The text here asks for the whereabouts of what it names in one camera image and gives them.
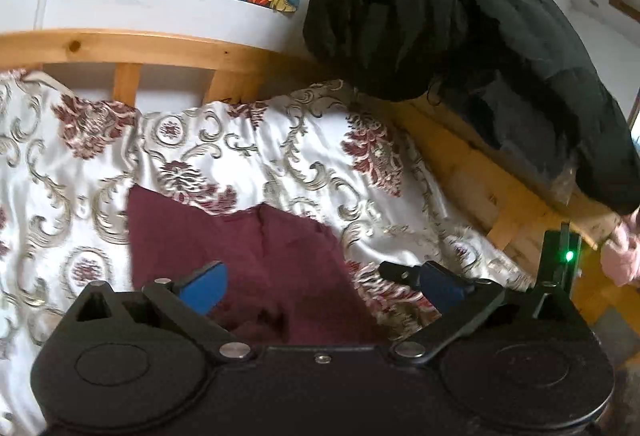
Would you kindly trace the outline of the person's right hand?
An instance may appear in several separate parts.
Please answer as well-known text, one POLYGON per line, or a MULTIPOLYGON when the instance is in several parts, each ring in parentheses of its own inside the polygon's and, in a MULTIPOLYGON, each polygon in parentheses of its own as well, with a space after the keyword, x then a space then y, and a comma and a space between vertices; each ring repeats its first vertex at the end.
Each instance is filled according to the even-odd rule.
POLYGON ((624 216, 601 248, 604 274, 617 286, 639 287, 640 243, 639 211, 624 216))

